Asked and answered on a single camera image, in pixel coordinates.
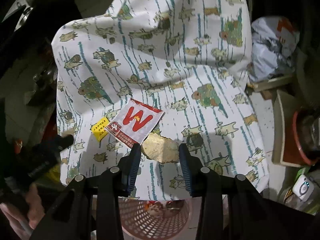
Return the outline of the cat patterned white tablecloth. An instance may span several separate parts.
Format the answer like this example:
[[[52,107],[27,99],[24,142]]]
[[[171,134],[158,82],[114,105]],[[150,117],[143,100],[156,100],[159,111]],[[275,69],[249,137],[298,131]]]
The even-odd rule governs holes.
[[[130,149],[91,127],[135,99],[164,111],[150,133],[178,144],[220,175],[243,174],[258,191],[269,172],[245,85],[252,53],[246,0],[114,0],[99,16],[63,25],[52,41],[57,130],[73,130],[61,183],[98,176]],[[188,198],[180,163],[143,153],[131,197]]]

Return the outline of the white small device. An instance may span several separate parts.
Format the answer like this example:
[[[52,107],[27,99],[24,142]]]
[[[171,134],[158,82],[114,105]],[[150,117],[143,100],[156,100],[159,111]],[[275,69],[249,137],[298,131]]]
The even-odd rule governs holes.
[[[293,193],[303,202],[306,202],[314,191],[314,184],[305,175],[300,175],[294,184]]]

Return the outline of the white red paper bag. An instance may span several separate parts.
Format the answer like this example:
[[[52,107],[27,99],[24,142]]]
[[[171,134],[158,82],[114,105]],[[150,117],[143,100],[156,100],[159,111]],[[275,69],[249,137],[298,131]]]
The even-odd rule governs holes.
[[[116,140],[132,148],[142,144],[158,124],[164,111],[131,99],[109,122],[106,130]]]

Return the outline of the yellow sauce packet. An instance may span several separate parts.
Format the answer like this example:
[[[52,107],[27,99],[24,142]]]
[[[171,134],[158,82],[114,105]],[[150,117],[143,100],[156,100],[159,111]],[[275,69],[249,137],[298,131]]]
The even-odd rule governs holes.
[[[104,137],[107,136],[108,130],[106,129],[109,124],[107,117],[101,118],[96,124],[91,127],[95,139],[100,142]]]

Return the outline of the crumpled grey plastic bag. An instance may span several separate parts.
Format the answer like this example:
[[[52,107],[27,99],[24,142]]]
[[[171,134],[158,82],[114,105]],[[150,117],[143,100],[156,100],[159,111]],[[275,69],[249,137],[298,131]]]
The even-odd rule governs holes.
[[[252,83],[267,81],[295,71],[294,53],[299,42],[299,31],[284,17],[261,17],[251,24]]]

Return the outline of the paper food wrapper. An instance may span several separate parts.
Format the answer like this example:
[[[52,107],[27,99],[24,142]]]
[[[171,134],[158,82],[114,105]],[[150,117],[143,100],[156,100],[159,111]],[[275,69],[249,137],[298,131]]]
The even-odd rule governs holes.
[[[170,218],[177,215],[184,207],[183,200],[147,201],[144,210],[152,217]]]

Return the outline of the red basin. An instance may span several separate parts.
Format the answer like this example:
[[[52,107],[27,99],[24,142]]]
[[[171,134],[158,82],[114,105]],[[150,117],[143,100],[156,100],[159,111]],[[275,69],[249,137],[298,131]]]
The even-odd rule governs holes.
[[[304,163],[315,165],[319,161],[319,116],[311,109],[300,108],[293,115],[292,129]]]

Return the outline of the pink plastic trash basket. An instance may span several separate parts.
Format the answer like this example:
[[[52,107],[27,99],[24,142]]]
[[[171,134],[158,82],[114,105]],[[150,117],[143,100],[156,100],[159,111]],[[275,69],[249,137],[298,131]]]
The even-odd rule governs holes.
[[[183,200],[184,207],[170,218],[150,216],[144,205],[149,200],[119,199],[119,210],[123,232],[134,239],[178,239],[188,228],[193,215],[192,202]]]

